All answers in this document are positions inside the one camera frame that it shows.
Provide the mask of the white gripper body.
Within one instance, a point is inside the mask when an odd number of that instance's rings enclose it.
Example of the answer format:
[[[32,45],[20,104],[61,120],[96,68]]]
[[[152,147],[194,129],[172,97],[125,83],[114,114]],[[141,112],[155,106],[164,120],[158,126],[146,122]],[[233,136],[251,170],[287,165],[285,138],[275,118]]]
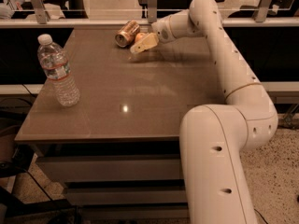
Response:
[[[166,16],[154,22],[151,27],[152,31],[158,36],[162,43],[169,43],[175,40],[170,26],[171,17]]]

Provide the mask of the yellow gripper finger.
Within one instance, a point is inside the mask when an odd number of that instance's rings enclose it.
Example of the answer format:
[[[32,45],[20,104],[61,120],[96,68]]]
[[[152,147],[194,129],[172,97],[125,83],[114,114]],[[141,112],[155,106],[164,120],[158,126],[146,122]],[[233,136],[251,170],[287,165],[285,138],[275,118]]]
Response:
[[[138,54],[145,50],[156,47],[158,43],[159,39],[155,33],[146,33],[139,41],[135,42],[130,47],[130,51],[133,54]]]

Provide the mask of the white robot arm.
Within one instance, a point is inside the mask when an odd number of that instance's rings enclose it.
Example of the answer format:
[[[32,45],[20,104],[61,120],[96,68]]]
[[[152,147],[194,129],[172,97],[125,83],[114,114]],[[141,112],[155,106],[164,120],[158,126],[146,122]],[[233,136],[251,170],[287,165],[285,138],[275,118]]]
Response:
[[[263,146],[277,130],[278,113],[263,84],[226,34],[215,0],[151,25],[133,54],[185,36],[204,37],[225,102],[199,105],[183,117],[180,159],[191,224],[258,224],[240,160],[243,149]]]

